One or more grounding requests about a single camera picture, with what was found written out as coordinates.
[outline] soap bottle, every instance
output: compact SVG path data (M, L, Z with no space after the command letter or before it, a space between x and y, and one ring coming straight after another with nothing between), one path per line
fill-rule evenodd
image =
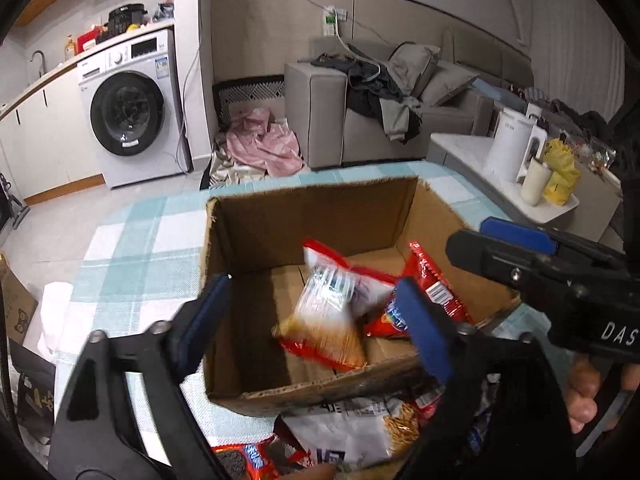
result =
M67 36L68 41L65 45L65 61L69 61L73 56L78 53L78 49L76 48L76 42L74 41L74 37L69 34Z

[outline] sofa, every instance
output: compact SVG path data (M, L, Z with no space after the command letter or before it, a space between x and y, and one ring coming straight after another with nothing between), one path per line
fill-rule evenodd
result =
M474 37L456 29L447 29L443 42L441 59L468 67L479 77L491 79L492 84L521 84L528 82L529 75L532 81L528 59L524 56L511 59L507 46L480 42L479 53L475 54ZM351 43L376 60L388 60L396 49L395 45L373 41ZM335 38L310 41L312 59L321 54L345 52ZM346 108L344 73L308 62L288 63L285 84L287 121L298 137L303 158L313 170L376 160L425 158L432 133L485 136L494 109L492 99L470 88L463 89L444 105L422 104L416 110L422 121L420 134L401 144L390 140L375 119Z

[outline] blue logo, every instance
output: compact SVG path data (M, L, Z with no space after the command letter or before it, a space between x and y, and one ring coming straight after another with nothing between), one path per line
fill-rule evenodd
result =
M386 306L385 314L389 318L391 324L399 330L400 332L404 332L406 330L406 323L402 316L400 316L400 312L398 312L398 308L396 307L396 295L394 294L389 301L389 304Z
M251 444L250 446L244 446L243 449L244 449L244 454L249 459L249 461L251 462L251 465L254 467L255 470L261 469L266 465L264 459L260 455L260 451L258 451L258 448L255 447L253 444Z

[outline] faucet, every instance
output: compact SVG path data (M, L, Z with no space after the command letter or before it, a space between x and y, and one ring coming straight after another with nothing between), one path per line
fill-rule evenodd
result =
M42 56L42 69L44 70L44 74L47 73L47 63L44 61L44 52L41 50L36 50L33 54L31 54L31 61L33 62L33 58L36 57L36 54L40 54ZM38 70L38 77L42 77L44 75L43 73L40 73L40 70Z

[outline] hand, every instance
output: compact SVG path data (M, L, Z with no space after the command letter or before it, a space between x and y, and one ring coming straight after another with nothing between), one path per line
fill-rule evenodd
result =
M620 383L622 389L636 391L640 384L640 365L626 365L622 370ZM588 356L578 355L569 374L569 385L564 394L571 431L574 433L580 433L584 425L596 416L598 407L593 398L601 384L600 372L594 368ZM613 420L605 431L612 430L617 423L617 419Z
M335 466L331 464L318 464L309 469L286 475L286 480L334 480Z

